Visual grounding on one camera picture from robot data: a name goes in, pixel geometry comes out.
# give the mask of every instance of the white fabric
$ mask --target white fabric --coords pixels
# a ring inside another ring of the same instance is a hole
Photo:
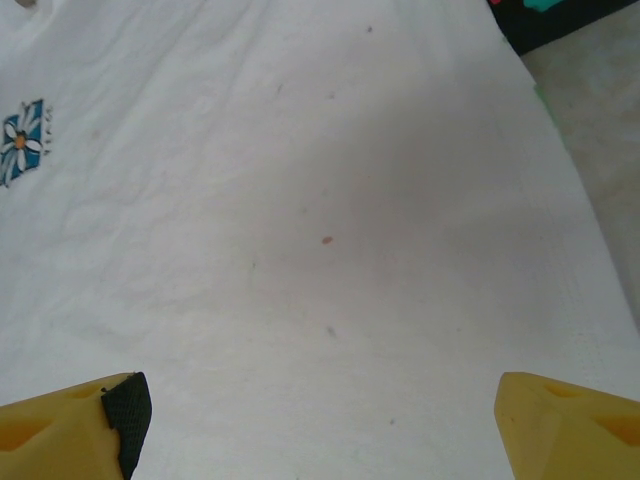
[[[0,191],[1,403],[144,371],[137,480],[493,480],[504,371],[640,396],[483,1],[39,8],[0,49],[3,118],[53,107],[51,155]]]

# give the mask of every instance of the gray floor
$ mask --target gray floor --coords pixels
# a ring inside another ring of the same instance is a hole
[[[640,2],[524,57],[640,327]]]

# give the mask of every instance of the black fabric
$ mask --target black fabric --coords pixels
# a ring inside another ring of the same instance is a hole
[[[546,12],[527,8],[523,0],[491,5],[502,33],[518,55],[564,37],[637,0],[564,0]]]

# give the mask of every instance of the flower print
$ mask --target flower print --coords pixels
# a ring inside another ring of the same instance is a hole
[[[3,126],[0,184],[7,187],[22,172],[38,166],[42,151],[42,101],[23,103],[20,110],[18,115],[7,118]]]

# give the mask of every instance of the white daisy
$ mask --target white daisy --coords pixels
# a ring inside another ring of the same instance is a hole
[[[4,133],[9,141],[2,146],[2,164],[0,165],[0,180],[8,187],[13,177],[13,169],[18,166],[20,172],[27,168],[26,150],[33,153],[42,151],[42,144],[32,137],[34,130],[40,125],[40,117],[35,116],[35,105],[22,104],[18,115],[17,125],[12,122],[4,124]]]

